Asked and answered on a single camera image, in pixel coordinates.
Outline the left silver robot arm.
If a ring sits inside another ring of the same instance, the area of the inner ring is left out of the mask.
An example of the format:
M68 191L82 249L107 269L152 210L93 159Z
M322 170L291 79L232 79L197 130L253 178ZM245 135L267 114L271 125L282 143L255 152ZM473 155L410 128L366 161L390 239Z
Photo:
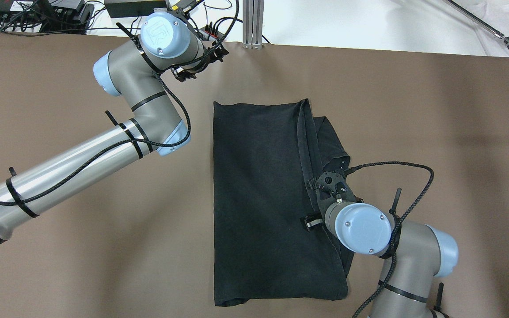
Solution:
M178 81L194 78L228 51L220 41L206 48L184 20L169 13L148 16L138 35L99 58L96 81L111 96L121 96L133 117L22 172L10 170L0 184L0 244L23 223L119 171L158 152L168 155L190 141L190 117L162 81L170 70Z

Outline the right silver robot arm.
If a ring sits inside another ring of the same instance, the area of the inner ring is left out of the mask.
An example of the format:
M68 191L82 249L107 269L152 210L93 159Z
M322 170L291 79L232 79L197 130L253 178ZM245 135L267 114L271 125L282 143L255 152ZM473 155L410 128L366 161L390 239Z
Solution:
M307 181L321 215L307 227L323 225L348 250L384 260L376 291L356 310L370 306L370 318L446 318L441 309L444 285L436 305L427 304L434 278L448 276L458 264L455 239L430 225L397 216L400 189L392 208L383 212L363 203L346 184L346 172L324 172Z

